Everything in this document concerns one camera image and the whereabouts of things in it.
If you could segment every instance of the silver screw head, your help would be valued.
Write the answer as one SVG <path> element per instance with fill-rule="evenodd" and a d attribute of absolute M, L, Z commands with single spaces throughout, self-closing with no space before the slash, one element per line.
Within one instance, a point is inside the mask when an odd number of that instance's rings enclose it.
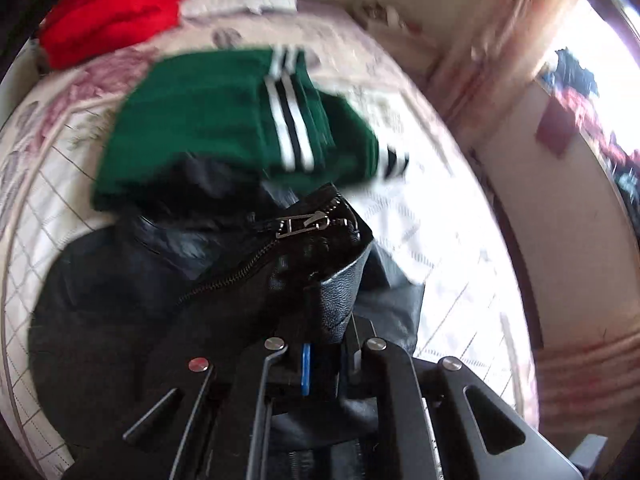
<path fill-rule="evenodd" d="M 457 357 L 445 357 L 442 360 L 442 366 L 450 372 L 457 372 L 462 368 L 462 361 Z"/>
<path fill-rule="evenodd" d="M 206 372 L 209 369 L 209 361 L 204 357 L 194 357 L 189 361 L 189 370 L 192 372 Z"/>
<path fill-rule="evenodd" d="M 270 337 L 264 342 L 264 347 L 271 351 L 282 350 L 284 348 L 284 340 L 279 337 Z"/>
<path fill-rule="evenodd" d="M 367 347 L 369 347 L 369 350 L 379 352 L 386 348 L 386 341 L 379 337 L 372 337 L 367 340 Z"/>

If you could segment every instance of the bedsheet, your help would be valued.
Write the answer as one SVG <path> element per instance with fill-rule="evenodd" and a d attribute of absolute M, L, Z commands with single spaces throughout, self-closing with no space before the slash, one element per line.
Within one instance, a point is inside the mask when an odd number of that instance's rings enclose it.
<path fill-rule="evenodd" d="M 0 410 L 46 478 L 73 462 L 38 405 L 28 367 L 30 315 L 50 264 L 71 240 L 113 219 L 90 187 L 118 106 L 162 56 L 260 44 L 304 47 L 310 76 L 341 92 L 380 137 L 403 145 L 402 179 L 343 189 L 376 240 L 426 289 L 415 356 L 462 359 L 532 426 L 538 398 L 516 277 L 464 156 L 398 65 L 340 10 L 184 22 L 135 47 L 53 73 L 18 107 L 0 140 Z"/>

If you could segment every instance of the black jacket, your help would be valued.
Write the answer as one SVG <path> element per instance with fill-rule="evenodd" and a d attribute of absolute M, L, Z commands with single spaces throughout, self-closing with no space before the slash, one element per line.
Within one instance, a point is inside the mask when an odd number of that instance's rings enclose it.
<path fill-rule="evenodd" d="M 273 238 L 270 219 L 295 198 L 193 156 L 139 191 L 116 225 L 64 249 L 33 313 L 30 365 L 38 399 L 76 458 L 189 359 L 208 352 L 217 362 L 233 363 L 246 346 L 271 335 L 295 301 L 286 295 L 297 290 L 287 269 L 299 272 L 300 262 L 318 250 L 288 238 L 289 249 L 272 258 L 279 274 L 264 266 L 250 283 L 181 299 L 195 283 L 224 275 L 260 250 Z M 288 263 L 298 248 L 301 259 Z M 358 276 L 350 278 L 357 284 L 362 274 L 354 313 L 411 354 L 424 287 L 410 284 L 375 244 L 366 254 Z M 267 290 L 271 297 L 281 293 L 269 305 Z M 334 303 L 344 301 L 353 304 L 348 298 Z M 364 409 L 370 418 L 372 410 Z M 281 420 L 274 432 L 285 436 L 287 424 Z"/>

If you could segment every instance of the metal zipper slider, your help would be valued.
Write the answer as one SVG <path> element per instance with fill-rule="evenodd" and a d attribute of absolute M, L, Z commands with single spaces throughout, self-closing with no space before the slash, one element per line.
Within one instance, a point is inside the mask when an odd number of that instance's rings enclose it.
<path fill-rule="evenodd" d="M 276 238 L 286 238 L 287 236 L 299 235 L 310 231 L 322 231 L 327 229 L 331 224 L 329 217 L 322 211 L 316 211 L 310 215 L 285 216 L 278 218 L 280 220 L 280 230 L 286 230 L 284 233 L 277 232 Z"/>

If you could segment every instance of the black stripe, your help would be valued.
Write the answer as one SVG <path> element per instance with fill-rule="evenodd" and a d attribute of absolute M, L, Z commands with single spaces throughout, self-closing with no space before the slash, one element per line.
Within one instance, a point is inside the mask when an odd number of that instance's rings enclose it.
<path fill-rule="evenodd" d="M 402 167 L 402 171 L 400 172 L 399 176 L 403 176 L 404 172 L 406 171 L 406 167 L 409 165 L 409 154 L 405 153 L 404 154 L 404 166 Z"/>
<path fill-rule="evenodd" d="M 296 169 L 300 170 L 302 168 L 302 153 L 300 152 L 300 143 L 298 142 L 298 135 L 296 134 L 296 123 L 293 121 L 293 116 L 291 115 L 289 102 L 287 101 L 287 93 L 284 90 L 282 80 L 276 81 L 276 91 L 278 92 L 280 107 L 282 108 L 284 121 L 287 125 L 291 145 L 293 146 L 293 155 L 296 159 Z"/>
<path fill-rule="evenodd" d="M 296 76 L 295 74 L 291 74 L 291 76 L 289 76 L 289 79 L 291 79 L 291 86 L 293 86 L 293 95 L 296 96 L 296 99 L 298 101 L 298 109 L 300 110 L 300 116 L 302 117 L 302 122 L 305 123 L 305 126 L 306 126 L 306 136 L 309 139 L 309 146 L 311 146 L 311 153 L 313 153 L 313 156 L 314 156 L 314 167 L 316 169 L 322 168 L 324 165 L 324 161 L 322 159 L 318 160 L 318 154 L 314 149 L 314 142 L 318 138 L 315 132 L 317 132 L 318 130 L 316 129 L 316 124 L 314 123 L 314 116 L 311 113 L 311 110 L 309 109 L 309 106 L 308 106 L 308 101 L 305 95 L 305 88 L 302 86 L 300 79 L 298 79 L 298 76 Z"/>
<path fill-rule="evenodd" d="M 282 74 L 286 74 L 287 73 L 287 57 L 289 57 L 289 49 L 291 47 L 290 46 L 283 46 L 282 49 L 284 51 L 284 54 L 282 54 L 282 63 L 280 64 L 280 77 L 282 77 Z"/>
<path fill-rule="evenodd" d="M 394 152 L 391 148 L 387 148 L 386 151 L 388 155 L 386 160 L 385 178 L 389 178 L 391 176 L 391 172 L 394 170 L 396 164 L 398 163 L 398 157 L 396 156 L 396 152 Z"/>

